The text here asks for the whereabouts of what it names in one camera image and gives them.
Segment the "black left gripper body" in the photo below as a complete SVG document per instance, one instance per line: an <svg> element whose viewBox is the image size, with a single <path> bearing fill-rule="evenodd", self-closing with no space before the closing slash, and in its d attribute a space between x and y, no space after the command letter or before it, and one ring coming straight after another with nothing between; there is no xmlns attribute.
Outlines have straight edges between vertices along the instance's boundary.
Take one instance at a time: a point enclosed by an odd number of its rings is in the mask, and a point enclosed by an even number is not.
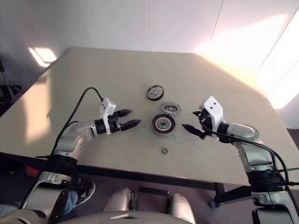
<svg viewBox="0 0 299 224"><path fill-rule="evenodd" d="M108 124L110 127L110 133L115 133L121 131L121 124L119 123L119 112L114 112L112 115L108 116Z"/></svg>

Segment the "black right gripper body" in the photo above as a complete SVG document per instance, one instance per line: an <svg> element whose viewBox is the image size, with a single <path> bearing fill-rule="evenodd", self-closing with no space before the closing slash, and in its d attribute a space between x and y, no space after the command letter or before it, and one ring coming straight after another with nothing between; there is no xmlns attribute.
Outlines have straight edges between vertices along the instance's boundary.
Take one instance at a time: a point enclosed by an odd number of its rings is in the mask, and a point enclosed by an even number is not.
<svg viewBox="0 0 299 224"><path fill-rule="evenodd" d="M203 109L199 113L199 123L201 124L204 132L201 134L201 139L204 139L207 136L218 139L219 137L213 133L212 118L206 109Z"/></svg>

